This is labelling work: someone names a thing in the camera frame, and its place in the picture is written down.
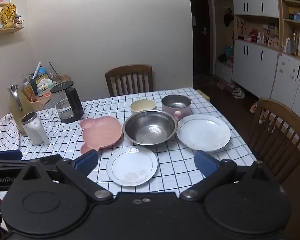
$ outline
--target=cabinet handle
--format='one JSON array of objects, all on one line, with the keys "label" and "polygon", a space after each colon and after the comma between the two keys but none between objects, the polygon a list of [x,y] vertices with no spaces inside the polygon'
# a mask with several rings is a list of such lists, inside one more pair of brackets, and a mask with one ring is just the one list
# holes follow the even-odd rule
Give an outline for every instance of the cabinet handle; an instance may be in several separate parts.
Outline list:
[{"label": "cabinet handle", "polygon": [[300,73],[300,66],[299,66],[299,69],[298,69],[298,75],[297,75],[297,78],[299,78],[299,73]]}]

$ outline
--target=door frame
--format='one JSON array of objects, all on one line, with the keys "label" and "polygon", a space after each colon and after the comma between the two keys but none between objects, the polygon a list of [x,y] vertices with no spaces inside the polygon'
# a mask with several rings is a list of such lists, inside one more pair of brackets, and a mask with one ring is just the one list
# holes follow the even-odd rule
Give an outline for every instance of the door frame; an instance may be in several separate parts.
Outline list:
[{"label": "door frame", "polygon": [[216,16],[214,0],[208,0],[210,18],[210,74],[216,71]]}]

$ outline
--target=dark door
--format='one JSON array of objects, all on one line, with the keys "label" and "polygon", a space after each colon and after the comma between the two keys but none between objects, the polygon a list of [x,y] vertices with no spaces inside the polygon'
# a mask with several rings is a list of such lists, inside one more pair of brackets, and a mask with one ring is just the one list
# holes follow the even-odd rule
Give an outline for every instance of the dark door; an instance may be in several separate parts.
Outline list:
[{"label": "dark door", "polygon": [[198,76],[210,73],[210,17],[208,0],[191,0],[193,22],[193,74]]}]

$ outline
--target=white tablecloth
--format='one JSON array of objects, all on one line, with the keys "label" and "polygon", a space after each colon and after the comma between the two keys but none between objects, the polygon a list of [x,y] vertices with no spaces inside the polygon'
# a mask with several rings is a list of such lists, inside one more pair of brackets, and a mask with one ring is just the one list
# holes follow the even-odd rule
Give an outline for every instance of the white tablecloth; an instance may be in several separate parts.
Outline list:
[{"label": "white tablecloth", "polygon": [[[140,93],[113,98],[104,98],[82,103],[84,115],[82,118],[100,116],[116,117],[121,124],[131,115],[130,105],[133,101],[143,98],[152,99],[157,108],[162,109],[161,99],[169,94],[181,94],[191,99],[193,114],[210,114],[223,120],[231,129],[231,140],[222,149],[211,153],[218,160],[231,159],[238,165],[251,165],[255,159],[245,141],[229,123],[229,121],[205,98],[192,88],[165,90],[149,93]],[[63,158],[75,159],[80,156],[80,147],[83,144],[82,129],[79,121],[71,124],[61,123],[55,108],[38,112],[44,128],[51,140],[50,145],[33,145],[29,137],[19,136],[11,114],[1,119],[0,150],[20,149],[23,160],[60,154]],[[99,152],[97,167],[88,175],[88,178],[97,182],[114,195],[118,192],[180,192],[204,178],[194,166],[194,151],[183,145],[175,136],[157,147],[150,148],[158,158],[158,169],[155,175],[146,183],[136,187],[123,187],[109,179],[106,173],[106,164],[109,157],[117,150],[132,146],[133,143],[122,135],[122,138],[112,147]]]}]

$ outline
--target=white stick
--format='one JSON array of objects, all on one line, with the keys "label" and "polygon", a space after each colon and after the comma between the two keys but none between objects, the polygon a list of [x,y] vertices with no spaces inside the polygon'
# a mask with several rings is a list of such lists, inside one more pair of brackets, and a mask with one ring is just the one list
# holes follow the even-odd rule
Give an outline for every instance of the white stick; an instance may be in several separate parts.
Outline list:
[{"label": "white stick", "polygon": [[33,74],[33,77],[32,77],[32,79],[34,79],[34,78],[35,78],[35,76],[37,75],[37,73],[38,73],[38,70],[39,70],[39,68],[40,68],[40,65],[41,65],[41,62],[39,62],[39,64],[38,64],[37,68],[35,69],[35,72],[34,72],[34,74]]}]

